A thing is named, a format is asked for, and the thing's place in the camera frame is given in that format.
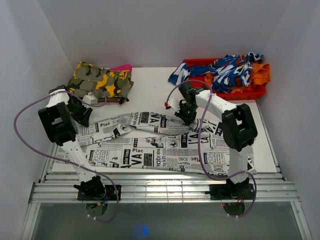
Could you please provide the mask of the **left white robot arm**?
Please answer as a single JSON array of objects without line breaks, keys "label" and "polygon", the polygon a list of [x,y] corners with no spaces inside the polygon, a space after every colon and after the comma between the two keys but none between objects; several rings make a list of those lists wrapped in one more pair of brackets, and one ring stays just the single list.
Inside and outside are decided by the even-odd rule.
[{"label": "left white robot arm", "polygon": [[70,95],[65,85],[53,88],[49,93],[48,104],[38,110],[44,130],[49,140],[61,147],[67,159],[72,161],[80,182],[74,188],[88,199],[101,200],[106,195],[106,187],[100,176],[89,171],[90,164],[78,141],[77,124],[88,127],[93,109]]}]

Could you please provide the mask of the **newspaper print trousers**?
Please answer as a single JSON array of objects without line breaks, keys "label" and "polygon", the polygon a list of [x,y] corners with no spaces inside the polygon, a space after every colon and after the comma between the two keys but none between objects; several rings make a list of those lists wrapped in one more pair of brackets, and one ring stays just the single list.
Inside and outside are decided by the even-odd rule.
[{"label": "newspaper print trousers", "polygon": [[190,125],[151,111],[131,112],[78,126],[78,141],[92,167],[150,169],[226,177],[230,149],[221,122]]}]

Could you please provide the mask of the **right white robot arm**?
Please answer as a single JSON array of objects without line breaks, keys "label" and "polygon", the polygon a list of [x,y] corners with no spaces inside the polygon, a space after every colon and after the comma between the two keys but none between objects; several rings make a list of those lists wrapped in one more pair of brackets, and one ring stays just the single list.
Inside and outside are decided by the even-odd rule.
[{"label": "right white robot arm", "polygon": [[193,87],[191,81],[177,85],[183,99],[167,100],[166,107],[190,125],[203,108],[221,120],[222,136],[229,147],[229,169],[223,178],[225,184],[212,184],[207,191],[211,200],[256,198],[257,187],[253,174],[248,170],[250,148],[258,135],[257,127],[247,104],[236,105],[214,94],[210,87]]}]

